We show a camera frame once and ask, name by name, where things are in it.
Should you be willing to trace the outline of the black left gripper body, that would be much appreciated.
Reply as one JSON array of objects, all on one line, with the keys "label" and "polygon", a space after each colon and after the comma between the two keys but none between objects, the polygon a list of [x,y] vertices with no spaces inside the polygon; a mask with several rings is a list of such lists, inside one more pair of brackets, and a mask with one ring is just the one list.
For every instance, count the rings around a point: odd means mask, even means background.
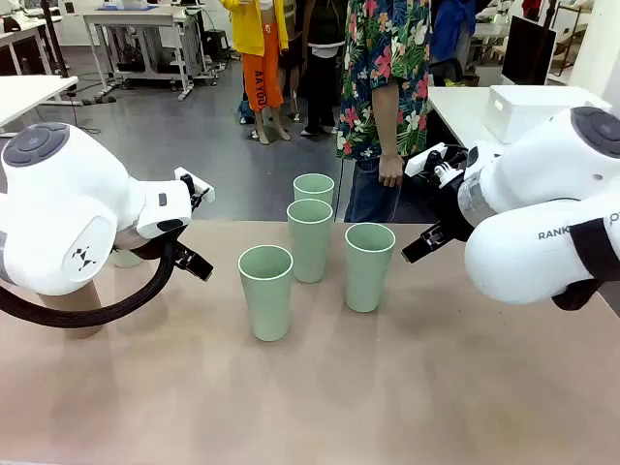
[{"label": "black left gripper body", "polygon": [[135,228],[127,228],[116,234],[115,249],[128,250],[146,261],[170,257],[173,262],[186,263],[192,258],[192,250],[178,240],[185,229],[181,226],[154,238],[144,238]]}]

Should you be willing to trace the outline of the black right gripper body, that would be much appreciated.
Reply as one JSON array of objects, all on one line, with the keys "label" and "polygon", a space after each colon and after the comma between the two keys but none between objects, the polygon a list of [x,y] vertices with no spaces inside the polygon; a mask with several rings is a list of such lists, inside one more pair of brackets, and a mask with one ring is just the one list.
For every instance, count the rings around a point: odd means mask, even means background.
[{"label": "black right gripper body", "polygon": [[432,198],[432,211],[439,220],[441,237],[446,241],[467,241],[474,230],[458,204],[458,190],[462,183],[462,177],[455,177],[440,187]]}]

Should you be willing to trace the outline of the pale green plastic cup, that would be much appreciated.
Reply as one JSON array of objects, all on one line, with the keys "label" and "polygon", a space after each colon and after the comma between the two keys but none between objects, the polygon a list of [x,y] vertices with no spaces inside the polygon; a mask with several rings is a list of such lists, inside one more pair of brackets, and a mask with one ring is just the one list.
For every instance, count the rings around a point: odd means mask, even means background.
[{"label": "pale green plastic cup", "polygon": [[294,200],[314,199],[332,205],[334,180],[322,173],[305,173],[294,179]]},{"label": "pale green plastic cup", "polygon": [[288,206],[287,215],[294,278],[306,284],[320,282],[326,269],[333,223],[332,207],[324,201],[302,199]]},{"label": "pale green plastic cup", "polygon": [[238,259],[250,326],[261,341],[280,340],[289,330],[293,266],[291,253],[277,245],[252,247]]},{"label": "pale green plastic cup", "polygon": [[142,263],[142,259],[130,250],[113,249],[110,260],[115,267],[131,268]]},{"label": "pale green plastic cup", "polygon": [[385,286],[395,234],[381,224],[357,223],[348,227],[345,241],[345,302],[358,313],[372,312]]}]

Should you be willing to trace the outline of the white ribbed plastic basket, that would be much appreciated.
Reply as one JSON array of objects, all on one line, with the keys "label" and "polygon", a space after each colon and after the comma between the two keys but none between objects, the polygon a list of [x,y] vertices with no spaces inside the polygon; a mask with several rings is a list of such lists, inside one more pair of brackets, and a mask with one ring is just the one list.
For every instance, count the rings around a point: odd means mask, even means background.
[{"label": "white ribbed plastic basket", "polygon": [[611,104],[589,91],[573,86],[492,85],[482,124],[501,143],[510,144],[561,110]]}]

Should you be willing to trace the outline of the person's left forearm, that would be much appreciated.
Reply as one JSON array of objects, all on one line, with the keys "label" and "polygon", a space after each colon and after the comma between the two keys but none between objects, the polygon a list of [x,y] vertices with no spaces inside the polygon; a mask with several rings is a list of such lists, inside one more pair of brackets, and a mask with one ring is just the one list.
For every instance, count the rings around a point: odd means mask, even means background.
[{"label": "person's left forearm", "polygon": [[399,113],[399,87],[396,81],[372,91],[372,107],[382,156],[387,159],[398,157],[397,125]]}]

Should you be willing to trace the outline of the person's left hand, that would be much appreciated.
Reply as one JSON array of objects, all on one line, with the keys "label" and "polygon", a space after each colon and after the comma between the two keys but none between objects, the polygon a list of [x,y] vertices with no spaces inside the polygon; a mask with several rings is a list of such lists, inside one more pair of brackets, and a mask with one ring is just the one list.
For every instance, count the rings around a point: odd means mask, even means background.
[{"label": "person's left hand", "polygon": [[385,187],[402,185],[403,159],[398,155],[382,154],[379,158],[379,182]]}]

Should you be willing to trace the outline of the person in blue jacket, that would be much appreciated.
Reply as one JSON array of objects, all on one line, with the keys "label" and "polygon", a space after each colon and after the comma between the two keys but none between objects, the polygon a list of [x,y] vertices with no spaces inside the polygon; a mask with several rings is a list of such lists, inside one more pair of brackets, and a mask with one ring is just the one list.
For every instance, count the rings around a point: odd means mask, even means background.
[{"label": "person in blue jacket", "polygon": [[463,53],[476,31],[478,0],[432,0],[431,58],[441,62],[458,58],[463,63]]}]

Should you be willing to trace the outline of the black monitor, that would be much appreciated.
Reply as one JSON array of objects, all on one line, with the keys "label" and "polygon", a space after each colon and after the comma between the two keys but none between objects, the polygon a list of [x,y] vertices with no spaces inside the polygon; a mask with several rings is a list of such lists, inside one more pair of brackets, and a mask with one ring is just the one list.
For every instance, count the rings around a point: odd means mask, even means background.
[{"label": "black monitor", "polygon": [[556,44],[556,32],[514,16],[502,66],[502,77],[516,85],[545,85]]}]

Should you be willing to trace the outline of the person in floral shirt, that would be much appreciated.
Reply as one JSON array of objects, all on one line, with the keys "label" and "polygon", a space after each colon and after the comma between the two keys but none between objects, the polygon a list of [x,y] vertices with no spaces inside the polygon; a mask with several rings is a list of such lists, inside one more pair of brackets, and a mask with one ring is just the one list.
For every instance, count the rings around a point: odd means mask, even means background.
[{"label": "person in floral shirt", "polygon": [[382,149],[372,91],[399,87],[397,153],[404,164],[426,148],[431,0],[349,0],[337,155],[354,161],[348,223],[387,223],[401,186],[379,182]]}]

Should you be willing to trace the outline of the person in black clothes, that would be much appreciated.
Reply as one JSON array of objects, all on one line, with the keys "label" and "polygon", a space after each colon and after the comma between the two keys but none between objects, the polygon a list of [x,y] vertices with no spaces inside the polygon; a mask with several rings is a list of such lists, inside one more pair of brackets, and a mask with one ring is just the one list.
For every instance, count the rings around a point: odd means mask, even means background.
[{"label": "person in black clothes", "polygon": [[301,75],[307,100],[304,137],[334,134],[336,62],[345,44],[346,0],[302,0]]}]

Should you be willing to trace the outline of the black tripod pole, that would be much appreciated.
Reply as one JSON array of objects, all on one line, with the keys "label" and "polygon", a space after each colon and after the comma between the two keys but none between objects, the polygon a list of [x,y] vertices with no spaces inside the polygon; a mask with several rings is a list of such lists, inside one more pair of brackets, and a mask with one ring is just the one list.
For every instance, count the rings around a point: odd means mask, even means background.
[{"label": "black tripod pole", "polygon": [[49,40],[52,45],[55,62],[59,69],[60,76],[62,78],[67,78],[69,76],[69,73],[68,73],[67,67],[64,62],[64,58],[62,55],[60,45],[57,40],[48,0],[40,0],[40,5],[43,10],[43,15],[46,21],[46,28],[47,28],[47,32],[49,35]]}]

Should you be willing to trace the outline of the white workbench desk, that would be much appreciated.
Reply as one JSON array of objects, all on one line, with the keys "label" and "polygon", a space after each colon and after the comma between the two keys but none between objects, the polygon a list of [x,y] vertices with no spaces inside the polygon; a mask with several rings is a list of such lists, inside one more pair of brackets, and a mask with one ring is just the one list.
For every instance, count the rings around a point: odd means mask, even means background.
[{"label": "white workbench desk", "polygon": [[162,80],[182,102],[198,81],[209,82],[201,9],[159,5],[146,10],[89,10],[81,14],[102,99],[131,79]]}]

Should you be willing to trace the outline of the white lab desk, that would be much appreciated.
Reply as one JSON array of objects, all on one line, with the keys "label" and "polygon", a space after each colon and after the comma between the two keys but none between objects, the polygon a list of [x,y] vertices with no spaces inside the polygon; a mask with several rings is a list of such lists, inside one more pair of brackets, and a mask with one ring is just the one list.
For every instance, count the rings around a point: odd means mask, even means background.
[{"label": "white lab desk", "polygon": [[0,76],[53,75],[53,48],[47,23],[35,19],[4,32],[0,19]]}]

